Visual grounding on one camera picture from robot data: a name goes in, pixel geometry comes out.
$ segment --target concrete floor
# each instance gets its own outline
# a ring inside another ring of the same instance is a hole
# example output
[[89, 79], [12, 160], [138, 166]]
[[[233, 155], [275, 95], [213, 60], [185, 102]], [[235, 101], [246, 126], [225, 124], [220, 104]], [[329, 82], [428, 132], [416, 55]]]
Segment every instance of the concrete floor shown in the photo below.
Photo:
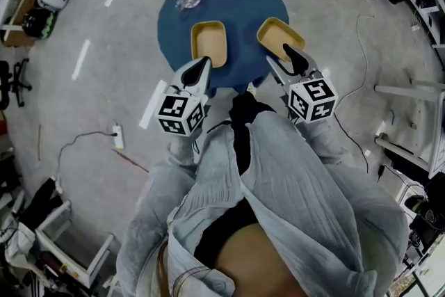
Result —
[[[358, 87], [364, 78], [365, 58], [360, 37], [369, 58], [365, 87], [337, 109], [343, 127], [370, 150], [370, 179], [377, 179], [381, 150], [374, 133], [383, 120], [396, 113], [391, 138], [410, 148], [412, 131], [407, 118], [415, 112], [414, 101], [395, 101], [373, 91], [376, 83], [408, 85], [410, 73], [417, 79], [439, 80], [441, 66], [428, 40], [412, 34], [412, 9], [388, 0], [283, 0], [291, 26], [306, 40], [306, 50], [330, 78], [340, 96]], [[59, 149], [80, 133], [110, 131], [114, 122], [124, 128], [125, 154], [150, 169], [162, 156], [168, 136], [152, 120], [147, 130], [138, 126], [159, 79], [172, 78], [172, 70], [159, 50], [156, 21], [164, 0], [70, 0], [60, 13], [53, 34], [30, 51], [26, 77], [33, 91], [25, 94], [26, 106], [15, 102], [6, 110], [17, 160], [30, 193], [44, 177], [56, 172]], [[86, 39], [90, 47], [76, 81], [72, 73]], [[10, 61], [24, 55], [21, 49], [2, 49]], [[257, 97], [284, 113], [278, 96], [282, 91], [271, 77], [258, 89]], [[227, 117], [231, 90], [218, 91], [205, 126]], [[38, 125], [42, 125], [41, 161], [37, 158]], [[358, 166], [364, 162], [357, 147], [339, 131], [341, 143], [350, 148]], [[110, 138], [82, 138], [66, 149], [61, 164], [65, 196], [72, 201], [78, 236], [96, 248], [108, 233], [120, 241], [134, 212], [134, 205], [147, 175], [122, 160], [111, 149]], [[380, 183], [394, 196], [401, 188], [397, 177], [386, 172]]]

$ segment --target white cube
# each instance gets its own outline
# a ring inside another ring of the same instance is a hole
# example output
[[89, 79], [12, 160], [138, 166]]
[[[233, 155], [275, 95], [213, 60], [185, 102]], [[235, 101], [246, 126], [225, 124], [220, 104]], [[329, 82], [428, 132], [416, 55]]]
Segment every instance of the white cube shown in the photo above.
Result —
[[204, 110], [198, 97], [162, 94], [155, 116], [165, 133], [190, 136], [204, 119]]
[[334, 114], [339, 96], [328, 78], [291, 84], [288, 106], [305, 122], [326, 119]]

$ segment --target black office chair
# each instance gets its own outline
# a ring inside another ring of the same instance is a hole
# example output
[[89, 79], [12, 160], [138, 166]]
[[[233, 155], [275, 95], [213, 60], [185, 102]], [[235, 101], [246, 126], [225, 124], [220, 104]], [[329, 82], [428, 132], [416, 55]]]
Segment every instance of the black office chair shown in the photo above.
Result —
[[17, 104], [22, 107], [25, 105], [22, 99], [23, 89], [31, 90], [28, 84], [23, 82], [25, 64], [29, 62], [29, 58], [25, 58], [21, 62], [14, 65], [14, 72], [9, 73], [9, 64], [6, 61], [0, 61], [0, 110], [5, 110], [9, 105], [9, 92], [15, 93]]

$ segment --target blue round table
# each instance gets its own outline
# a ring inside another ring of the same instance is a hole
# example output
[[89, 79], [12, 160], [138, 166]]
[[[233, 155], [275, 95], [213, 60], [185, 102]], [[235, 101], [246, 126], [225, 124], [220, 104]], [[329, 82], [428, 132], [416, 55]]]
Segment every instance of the blue round table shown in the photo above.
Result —
[[289, 23], [282, 0], [201, 0], [195, 8], [182, 11], [175, 4], [176, 0], [165, 0], [158, 18], [159, 46], [174, 71], [192, 59], [192, 26], [218, 20], [226, 30], [227, 62], [212, 69], [209, 96], [219, 87], [244, 93], [249, 82], [258, 86], [267, 77], [266, 54], [272, 54], [258, 43], [257, 31], [268, 17]]

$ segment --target yellow tray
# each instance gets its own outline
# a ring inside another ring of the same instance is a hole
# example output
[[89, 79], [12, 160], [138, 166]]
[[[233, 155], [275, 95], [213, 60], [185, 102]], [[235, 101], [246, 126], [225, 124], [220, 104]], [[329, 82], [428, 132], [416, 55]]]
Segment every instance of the yellow tray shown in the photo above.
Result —
[[257, 32], [260, 44], [283, 61], [291, 62], [291, 59], [283, 50], [283, 44], [305, 49], [305, 40], [296, 33], [288, 24], [276, 17], [269, 17], [260, 26]]
[[222, 22], [198, 22], [191, 31], [192, 59], [208, 56], [213, 68], [227, 62], [227, 38]]

